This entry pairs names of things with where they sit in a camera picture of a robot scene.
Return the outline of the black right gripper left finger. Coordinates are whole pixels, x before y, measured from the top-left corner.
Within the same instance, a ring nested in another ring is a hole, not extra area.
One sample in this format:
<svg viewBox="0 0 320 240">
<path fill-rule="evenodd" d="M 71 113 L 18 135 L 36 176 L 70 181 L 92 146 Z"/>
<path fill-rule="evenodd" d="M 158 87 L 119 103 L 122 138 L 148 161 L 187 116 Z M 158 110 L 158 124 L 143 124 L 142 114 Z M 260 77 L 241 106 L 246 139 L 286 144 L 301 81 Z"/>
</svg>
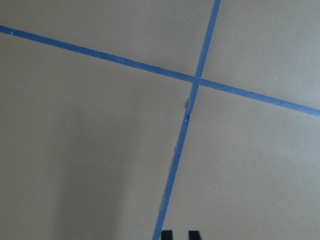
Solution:
<svg viewBox="0 0 320 240">
<path fill-rule="evenodd" d="M 160 240 L 173 240 L 172 230 L 162 230 Z"/>
</svg>

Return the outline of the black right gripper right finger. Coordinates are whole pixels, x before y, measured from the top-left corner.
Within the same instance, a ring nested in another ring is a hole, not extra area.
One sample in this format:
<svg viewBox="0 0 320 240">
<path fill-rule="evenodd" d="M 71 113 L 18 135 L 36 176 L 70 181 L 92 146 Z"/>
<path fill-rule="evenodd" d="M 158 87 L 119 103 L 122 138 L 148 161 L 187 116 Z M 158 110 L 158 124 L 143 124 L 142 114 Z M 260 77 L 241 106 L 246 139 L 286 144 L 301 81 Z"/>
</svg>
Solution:
<svg viewBox="0 0 320 240">
<path fill-rule="evenodd" d="M 198 230 L 189 230 L 188 231 L 189 240 L 202 240 L 201 234 Z"/>
</svg>

